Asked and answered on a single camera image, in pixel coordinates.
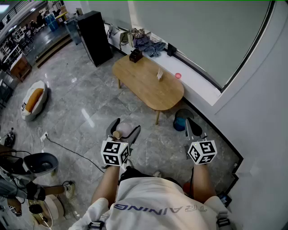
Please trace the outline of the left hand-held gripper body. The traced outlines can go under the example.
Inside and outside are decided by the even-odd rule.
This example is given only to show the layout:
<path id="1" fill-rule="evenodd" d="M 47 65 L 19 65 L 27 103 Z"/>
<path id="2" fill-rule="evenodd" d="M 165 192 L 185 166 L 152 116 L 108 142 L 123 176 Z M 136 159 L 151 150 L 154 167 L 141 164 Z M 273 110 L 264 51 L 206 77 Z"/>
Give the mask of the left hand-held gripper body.
<path id="1" fill-rule="evenodd" d="M 127 138 L 117 140 L 113 136 L 108 136 L 101 146 L 103 163 L 109 166 L 125 168 L 127 159 L 131 154 L 130 147 L 132 144 L 133 141 Z"/>

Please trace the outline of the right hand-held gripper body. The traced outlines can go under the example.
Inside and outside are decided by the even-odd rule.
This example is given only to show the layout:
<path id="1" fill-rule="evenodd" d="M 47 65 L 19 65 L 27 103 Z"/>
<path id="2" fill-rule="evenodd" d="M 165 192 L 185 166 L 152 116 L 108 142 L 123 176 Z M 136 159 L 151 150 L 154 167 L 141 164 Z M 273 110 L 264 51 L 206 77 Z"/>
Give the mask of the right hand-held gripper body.
<path id="1" fill-rule="evenodd" d="M 216 143 L 207 138 L 197 138 L 186 131 L 188 145 L 185 146 L 186 158 L 191 158 L 196 165 L 208 164 L 217 155 Z"/>

